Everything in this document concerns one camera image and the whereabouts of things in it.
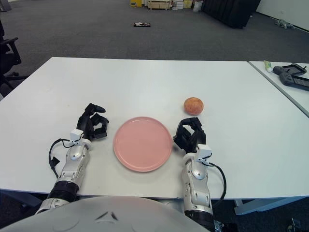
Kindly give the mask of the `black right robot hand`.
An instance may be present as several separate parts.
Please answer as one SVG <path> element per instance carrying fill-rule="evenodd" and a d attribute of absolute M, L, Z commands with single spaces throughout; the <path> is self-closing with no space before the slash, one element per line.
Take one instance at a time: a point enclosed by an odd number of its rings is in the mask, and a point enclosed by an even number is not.
<path fill-rule="evenodd" d="M 206 144 L 206 134 L 199 119 L 191 117 L 181 120 L 173 141 L 186 153 L 196 153 L 198 144 Z"/>

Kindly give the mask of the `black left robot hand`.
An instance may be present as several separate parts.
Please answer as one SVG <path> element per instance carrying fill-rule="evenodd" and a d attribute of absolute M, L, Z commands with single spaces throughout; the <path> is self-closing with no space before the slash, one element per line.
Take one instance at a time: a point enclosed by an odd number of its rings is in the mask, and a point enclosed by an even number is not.
<path fill-rule="evenodd" d="M 107 126 L 109 121 L 107 118 L 99 115 L 105 113 L 106 110 L 90 103 L 79 117 L 76 129 L 83 131 L 83 138 L 93 141 L 95 139 L 105 138 L 107 136 Z"/>

